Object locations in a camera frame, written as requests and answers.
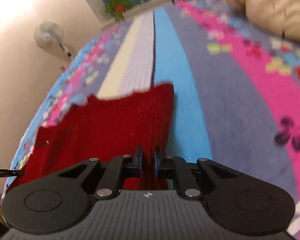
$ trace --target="ridged grip surface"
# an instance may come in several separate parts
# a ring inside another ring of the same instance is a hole
[[[38,236],[12,229],[2,238],[2,240],[21,239],[292,240],[293,238],[285,232],[270,236],[243,236],[230,232],[216,224],[200,202],[184,200],[175,190],[150,192],[122,190],[115,199],[98,201],[83,221],[65,231]]]

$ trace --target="red flower pot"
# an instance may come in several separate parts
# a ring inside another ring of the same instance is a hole
[[[126,8],[122,4],[118,4],[114,6],[114,10],[118,13],[123,13],[126,10]]]

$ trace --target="potted plant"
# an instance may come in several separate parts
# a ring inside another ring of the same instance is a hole
[[[106,12],[110,13],[116,21],[124,20],[123,13],[131,8],[130,0],[110,0],[106,3]]]

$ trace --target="white object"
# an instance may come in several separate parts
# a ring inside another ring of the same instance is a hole
[[[52,45],[53,40],[62,44],[62,28],[53,21],[44,21],[34,31],[34,39],[41,48],[48,48]]]

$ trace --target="green leaves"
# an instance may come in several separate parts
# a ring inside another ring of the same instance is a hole
[[[126,10],[132,8],[131,0],[110,0],[106,3],[106,12],[110,13],[111,16],[118,22],[123,21],[124,16],[122,13],[119,13],[115,10],[117,5],[122,5]]]

